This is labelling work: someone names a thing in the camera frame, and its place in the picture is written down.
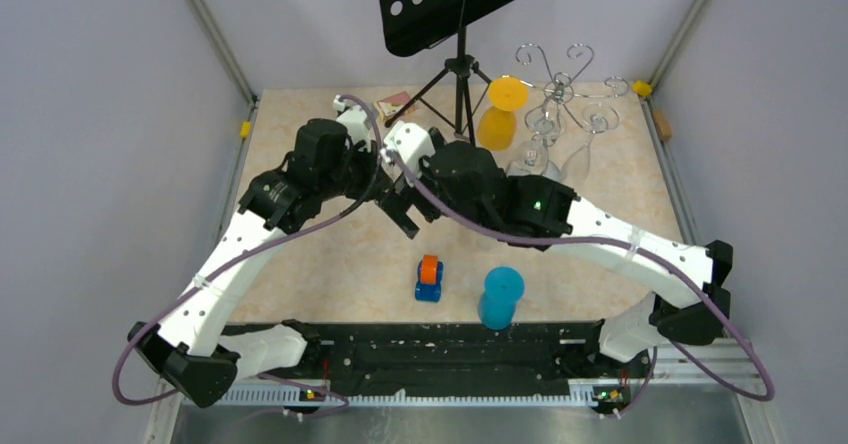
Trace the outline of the orange plastic wine glass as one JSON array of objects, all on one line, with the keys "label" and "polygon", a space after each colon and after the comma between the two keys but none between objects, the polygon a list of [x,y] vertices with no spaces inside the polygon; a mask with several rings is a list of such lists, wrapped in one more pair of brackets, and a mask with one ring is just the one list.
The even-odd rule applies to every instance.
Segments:
[{"label": "orange plastic wine glass", "polygon": [[492,81],[487,97],[490,107],[480,119],[476,139],[483,148],[503,151],[512,145],[517,131],[516,112],[527,103],[528,90],[520,79],[502,76]]}]

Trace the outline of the clear wine glass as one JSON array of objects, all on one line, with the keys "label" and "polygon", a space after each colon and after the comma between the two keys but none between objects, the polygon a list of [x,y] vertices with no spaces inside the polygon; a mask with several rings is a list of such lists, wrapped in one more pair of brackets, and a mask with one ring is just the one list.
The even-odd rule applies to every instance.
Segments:
[{"label": "clear wine glass", "polygon": [[525,124],[532,137],[521,143],[506,168],[508,176],[541,175],[548,179],[560,179],[559,167],[551,160],[550,148],[562,133],[560,114],[557,110],[534,109],[525,115]]}]

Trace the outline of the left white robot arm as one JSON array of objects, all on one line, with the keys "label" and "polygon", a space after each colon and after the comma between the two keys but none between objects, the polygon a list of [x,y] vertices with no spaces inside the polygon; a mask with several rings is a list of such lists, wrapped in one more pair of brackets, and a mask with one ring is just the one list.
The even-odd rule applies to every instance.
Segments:
[{"label": "left white robot arm", "polygon": [[148,402],[121,389],[121,374],[132,353],[169,383],[173,393],[200,407],[217,402],[235,382],[277,368],[302,378],[314,374],[321,352],[293,324],[237,335],[224,330],[275,252],[352,212],[346,209],[308,226],[326,201],[344,196],[357,208],[373,199],[382,144],[379,124],[367,112],[348,110],[303,125],[282,165],[251,181],[220,241],[185,290],[131,329],[112,371],[114,397],[129,406]]}]

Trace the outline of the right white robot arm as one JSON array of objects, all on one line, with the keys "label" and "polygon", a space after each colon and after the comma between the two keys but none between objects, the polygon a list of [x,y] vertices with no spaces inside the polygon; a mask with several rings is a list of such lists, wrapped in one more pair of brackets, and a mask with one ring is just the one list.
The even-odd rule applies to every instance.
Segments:
[{"label": "right white robot arm", "polygon": [[601,319],[586,340],[586,361],[612,376],[640,352],[664,343],[706,346],[730,330],[723,284],[733,248],[721,240],[684,245],[600,209],[541,175],[508,176],[492,155],[464,142],[408,150],[386,139],[378,154],[399,168],[406,190],[437,216],[505,244],[584,259],[644,286],[646,297]]}]

